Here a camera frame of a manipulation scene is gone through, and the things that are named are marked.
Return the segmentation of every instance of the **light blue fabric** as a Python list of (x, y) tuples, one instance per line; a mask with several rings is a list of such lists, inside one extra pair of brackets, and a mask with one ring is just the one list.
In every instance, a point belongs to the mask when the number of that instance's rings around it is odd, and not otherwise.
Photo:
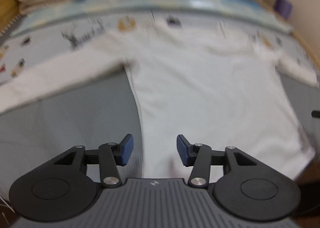
[(256, 2), (249, 0), (76, 0), (31, 13), (23, 20), (20, 27), (12, 32), (11, 36), (83, 14), (90, 15), (123, 9), (185, 10), (214, 13), (253, 22), (284, 33), (292, 31), (290, 25), (280, 22), (272, 12), (264, 10)]

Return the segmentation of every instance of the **purple object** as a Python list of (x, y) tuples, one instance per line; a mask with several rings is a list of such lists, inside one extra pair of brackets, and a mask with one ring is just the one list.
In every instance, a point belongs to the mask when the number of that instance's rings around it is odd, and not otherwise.
[(276, 0), (274, 9), (281, 17), (287, 20), (292, 11), (292, 4), (287, 0)]

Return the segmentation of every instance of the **metal screw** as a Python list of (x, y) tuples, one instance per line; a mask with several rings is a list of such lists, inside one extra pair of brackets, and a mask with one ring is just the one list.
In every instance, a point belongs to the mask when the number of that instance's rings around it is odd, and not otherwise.
[(191, 179), (191, 184), (196, 186), (201, 186), (201, 185), (204, 185), (205, 183), (207, 183), (207, 181), (202, 177), (195, 177)]
[(108, 176), (103, 179), (103, 182), (107, 185), (116, 185), (119, 183), (119, 179), (114, 176)]

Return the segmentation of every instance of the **wooden surface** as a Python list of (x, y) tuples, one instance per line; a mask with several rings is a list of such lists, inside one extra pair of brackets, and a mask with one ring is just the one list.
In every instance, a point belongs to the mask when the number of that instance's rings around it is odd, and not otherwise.
[(0, 31), (18, 14), (17, 0), (0, 0)]

